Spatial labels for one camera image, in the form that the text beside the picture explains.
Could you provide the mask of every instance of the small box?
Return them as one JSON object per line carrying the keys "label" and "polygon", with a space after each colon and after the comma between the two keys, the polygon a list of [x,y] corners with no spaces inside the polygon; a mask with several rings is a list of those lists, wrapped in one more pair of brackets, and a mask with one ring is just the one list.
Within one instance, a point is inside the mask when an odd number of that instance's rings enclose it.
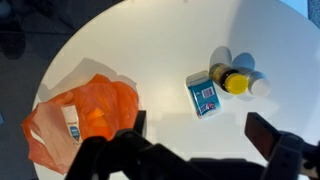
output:
{"label": "small box", "polygon": [[201,71],[187,77],[186,85],[200,119],[221,111],[219,99],[208,71]]}

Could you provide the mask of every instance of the orange plastic bag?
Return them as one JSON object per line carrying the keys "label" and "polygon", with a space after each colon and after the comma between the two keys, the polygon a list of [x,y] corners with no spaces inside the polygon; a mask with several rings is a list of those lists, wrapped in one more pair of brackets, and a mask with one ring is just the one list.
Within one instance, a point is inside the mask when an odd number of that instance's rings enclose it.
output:
{"label": "orange plastic bag", "polygon": [[[119,129],[134,126],[138,95],[127,84],[111,82],[97,74],[86,85],[38,104],[22,123],[29,143],[29,159],[61,174],[69,170],[79,149],[73,143],[61,111],[62,106],[70,104],[76,106],[83,140],[91,136],[111,140]],[[36,140],[31,130],[44,143]]]}

